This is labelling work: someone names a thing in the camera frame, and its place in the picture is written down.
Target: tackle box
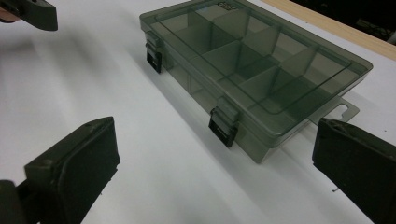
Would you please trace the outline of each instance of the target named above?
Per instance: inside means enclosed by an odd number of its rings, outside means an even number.
[[[255,162],[339,105],[373,66],[245,0],[193,0],[140,16],[147,60],[211,115],[209,128]]]

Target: wooden edge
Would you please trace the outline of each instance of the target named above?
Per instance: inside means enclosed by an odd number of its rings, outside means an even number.
[[[356,30],[350,26],[344,25],[341,22],[335,21],[325,17],[313,10],[302,7],[289,0],[262,0],[264,3],[276,7],[290,15],[299,18],[300,20],[311,23],[325,31],[334,35],[338,35],[350,42],[353,42],[361,47],[374,51],[387,58],[396,61],[396,46],[388,42],[367,35],[364,32]]]

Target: plastic latch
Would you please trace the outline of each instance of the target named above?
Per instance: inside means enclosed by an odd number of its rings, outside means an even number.
[[[163,56],[158,52],[150,43],[146,44],[146,49],[148,50],[147,60],[148,63],[157,71],[158,74],[161,73],[161,66],[163,65]]]
[[[226,147],[231,147],[238,133],[239,112],[226,100],[220,98],[218,106],[210,111],[210,115],[210,130]]]

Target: white surface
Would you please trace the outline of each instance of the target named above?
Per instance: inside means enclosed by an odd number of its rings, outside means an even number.
[[[84,224],[371,223],[312,165],[307,125],[263,164],[227,149],[209,115],[167,73],[146,62],[138,16],[179,3],[51,1],[60,30],[0,24],[0,179],[20,184],[23,165],[105,116],[116,121],[121,164]],[[255,0],[348,49],[374,70],[345,98],[350,123],[396,145],[396,62]]]

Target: transparent organizer box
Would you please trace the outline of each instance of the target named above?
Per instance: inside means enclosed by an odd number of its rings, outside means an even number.
[[[340,96],[373,66],[245,0],[196,0],[142,14],[148,62],[165,68],[211,114],[209,127],[255,161]]]

